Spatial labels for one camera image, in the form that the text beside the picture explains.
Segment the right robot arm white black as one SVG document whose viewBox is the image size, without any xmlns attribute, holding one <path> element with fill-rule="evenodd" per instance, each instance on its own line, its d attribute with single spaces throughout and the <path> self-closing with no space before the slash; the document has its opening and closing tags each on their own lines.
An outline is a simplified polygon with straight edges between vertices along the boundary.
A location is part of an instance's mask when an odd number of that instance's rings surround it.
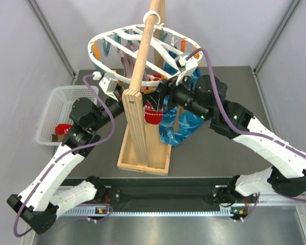
<svg viewBox="0 0 306 245">
<path fill-rule="evenodd" d="M 268 191 L 296 199 L 306 191 L 306 152 L 269 131 L 241 104 L 227 100 L 226 92 L 227 85 L 215 76 L 203 75 L 195 83 L 186 76 L 180 84 L 163 79 L 144 98 L 156 111 L 181 106 L 210 121 L 210 129 L 215 133 L 250 148 L 271 164 L 254 174 L 234 176 L 226 188 L 232 201 Z"/>
</svg>

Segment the red santa christmas sock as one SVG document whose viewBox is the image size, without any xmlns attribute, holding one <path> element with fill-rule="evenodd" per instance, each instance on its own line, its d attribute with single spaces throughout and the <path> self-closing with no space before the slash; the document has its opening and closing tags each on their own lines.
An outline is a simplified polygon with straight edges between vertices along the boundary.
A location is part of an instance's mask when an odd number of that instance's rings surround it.
<svg viewBox="0 0 306 245">
<path fill-rule="evenodd" d="M 159 81 L 164 78 L 160 74 L 153 74 L 149 76 L 149 81 Z M 156 111 L 150 102 L 146 102 L 144 105 L 144 118 L 146 123 L 151 125 L 158 125 L 163 118 L 163 109 Z"/>
</svg>

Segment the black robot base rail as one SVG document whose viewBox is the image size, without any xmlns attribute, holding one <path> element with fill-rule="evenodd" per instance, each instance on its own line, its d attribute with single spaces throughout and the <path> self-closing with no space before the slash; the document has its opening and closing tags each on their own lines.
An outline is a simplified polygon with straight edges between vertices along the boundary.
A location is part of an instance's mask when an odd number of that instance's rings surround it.
<svg viewBox="0 0 306 245">
<path fill-rule="evenodd" d="M 232 204 L 254 203 L 257 193 L 244 197 L 228 188 L 231 178 L 99 178 L 98 194 L 89 204 L 109 204 L 114 212 L 204 212 Z"/>
</svg>

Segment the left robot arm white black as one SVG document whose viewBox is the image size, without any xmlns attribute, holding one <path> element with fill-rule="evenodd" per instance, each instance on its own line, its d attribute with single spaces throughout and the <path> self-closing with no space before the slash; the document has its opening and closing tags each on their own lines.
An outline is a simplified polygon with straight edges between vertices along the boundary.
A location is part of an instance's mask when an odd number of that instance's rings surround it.
<svg viewBox="0 0 306 245">
<path fill-rule="evenodd" d="M 90 176 L 60 194 L 56 190 L 95 146 L 110 139 L 101 139 L 96 131 L 107 123 L 115 126 L 114 119 L 124 112 L 122 93 L 123 88 L 117 85 L 112 97 L 105 101 L 96 98 L 100 106 L 87 97 L 74 101 L 69 115 L 73 125 L 54 156 L 24 191 L 7 199 L 7 204 L 17 213 L 16 221 L 23 219 L 31 230 L 43 234 L 62 214 L 85 202 L 102 203 L 104 211 L 109 210 L 108 191 L 98 177 Z"/>
</svg>

